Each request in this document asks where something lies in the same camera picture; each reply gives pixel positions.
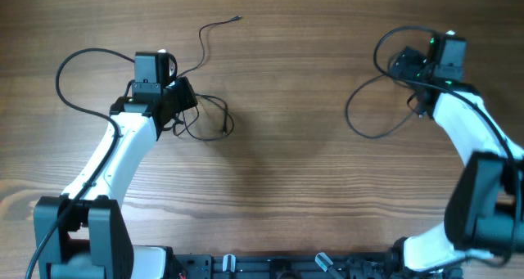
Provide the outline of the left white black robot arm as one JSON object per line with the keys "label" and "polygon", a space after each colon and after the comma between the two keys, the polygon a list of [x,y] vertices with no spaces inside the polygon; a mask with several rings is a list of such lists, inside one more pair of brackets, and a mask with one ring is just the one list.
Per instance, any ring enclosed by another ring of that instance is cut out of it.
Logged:
{"label": "left white black robot arm", "polygon": [[36,250],[26,277],[181,278],[168,246],[134,245],[121,207],[143,157],[176,115],[197,105],[168,52],[137,52],[134,78],[107,114],[107,130],[81,173],[34,208]]}

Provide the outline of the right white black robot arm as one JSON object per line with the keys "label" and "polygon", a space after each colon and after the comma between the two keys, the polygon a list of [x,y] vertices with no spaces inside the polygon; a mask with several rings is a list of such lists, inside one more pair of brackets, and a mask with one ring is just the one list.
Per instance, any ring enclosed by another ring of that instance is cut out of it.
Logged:
{"label": "right white black robot arm", "polygon": [[469,259],[507,261],[523,251],[523,149],[492,119],[480,93],[462,83],[465,51],[464,38],[436,33],[427,53],[406,47],[387,71],[414,89],[464,164],[443,222],[404,241],[404,267],[413,272]]}

